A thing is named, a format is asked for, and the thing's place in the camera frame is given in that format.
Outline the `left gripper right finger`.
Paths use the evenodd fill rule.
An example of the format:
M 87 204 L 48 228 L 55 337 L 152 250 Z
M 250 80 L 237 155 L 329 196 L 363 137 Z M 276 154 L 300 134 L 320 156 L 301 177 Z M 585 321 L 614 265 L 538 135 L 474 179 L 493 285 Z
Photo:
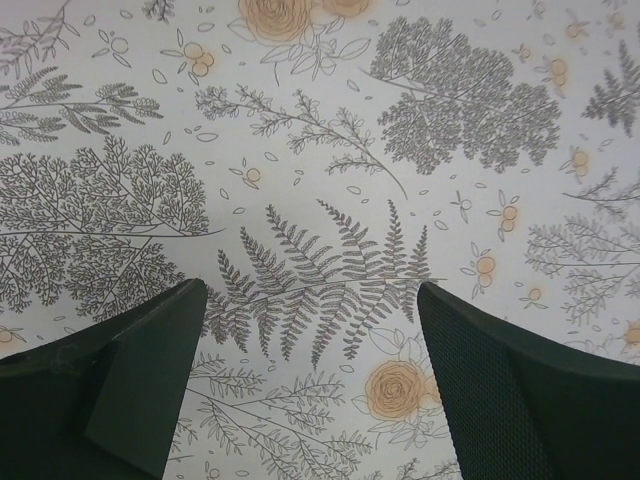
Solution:
M 532 333 L 431 282 L 417 306 L 463 478 L 638 478 L 638 366 Z

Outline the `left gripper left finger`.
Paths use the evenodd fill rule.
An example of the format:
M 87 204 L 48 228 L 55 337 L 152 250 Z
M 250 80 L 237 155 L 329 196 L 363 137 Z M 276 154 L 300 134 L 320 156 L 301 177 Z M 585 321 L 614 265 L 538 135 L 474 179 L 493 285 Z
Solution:
M 206 305 L 189 279 L 2 358 L 2 478 L 162 478 Z

